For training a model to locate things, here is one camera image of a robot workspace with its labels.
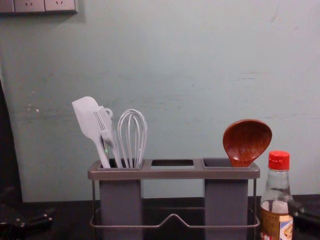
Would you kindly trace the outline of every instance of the utensil holder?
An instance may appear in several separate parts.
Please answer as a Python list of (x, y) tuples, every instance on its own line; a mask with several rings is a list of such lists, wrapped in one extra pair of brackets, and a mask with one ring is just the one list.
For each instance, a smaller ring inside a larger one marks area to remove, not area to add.
[[(168, 166), (190, 166), (168, 169)], [(206, 240), (246, 240), (252, 229), (253, 239), (259, 219), (256, 216), (256, 187), (260, 169), (231, 167), (227, 158), (144, 159), (141, 168), (102, 168), (99, 161), (88, 170), (92, 180), (93, 217), (90, 225), (102, 231), (103, 240), (143, 240), (144, 229), (160, 229), (169, 219), (178, 219), (188, 229), (203, 229)], [(204, 179), (205, 225), (189, 225), (179, 215), (171, 213), (157, 225), (144, 225), (141, 180)], [(248, 225), (248, 182), (253, 180), (254, 223)], [(95, 207), (95, 181), (99, 181), (100, 215), (98, 225)]]

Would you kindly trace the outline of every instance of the glass bottle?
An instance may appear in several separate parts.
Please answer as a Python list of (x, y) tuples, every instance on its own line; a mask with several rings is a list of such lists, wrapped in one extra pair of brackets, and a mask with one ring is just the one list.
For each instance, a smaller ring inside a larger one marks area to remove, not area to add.
[(293, 218), (288, 201), (292, 199), (289, 184), (290, 154), (286, 151), (269, 153), (269, 172), (261, 197), (261, 240), (291, 240)]

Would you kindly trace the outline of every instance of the spoon bowl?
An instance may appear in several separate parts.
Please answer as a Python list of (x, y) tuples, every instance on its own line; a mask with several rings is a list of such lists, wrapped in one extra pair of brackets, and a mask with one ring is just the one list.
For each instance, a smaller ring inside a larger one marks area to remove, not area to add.
[(248, 167), (267, 149), (272, 131), (264, 122), (243, 119), (231, 124), (223, 134), (223, 147), (233, 167)]

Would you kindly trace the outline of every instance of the power socket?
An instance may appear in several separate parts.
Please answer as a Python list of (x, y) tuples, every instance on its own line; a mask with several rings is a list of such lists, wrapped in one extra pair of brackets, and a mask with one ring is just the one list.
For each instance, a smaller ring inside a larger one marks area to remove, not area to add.
[(0, 0), (0, 13), (14, 13), (14, 0)]
[(44, 0), (14, 0), (16, 13), (40, 13), (45, 11)]
[(75, 12), (75, 0), (44, 0), (46, 12)]

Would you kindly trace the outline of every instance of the whisk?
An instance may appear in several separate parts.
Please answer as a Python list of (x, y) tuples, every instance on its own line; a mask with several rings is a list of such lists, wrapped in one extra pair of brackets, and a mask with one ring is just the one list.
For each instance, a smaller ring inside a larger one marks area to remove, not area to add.
[(119, 119), (117, 133), (125, 167), (139, 168), (143, 160), (148, 134), (144, 115), (135, 109), (126, 110)]

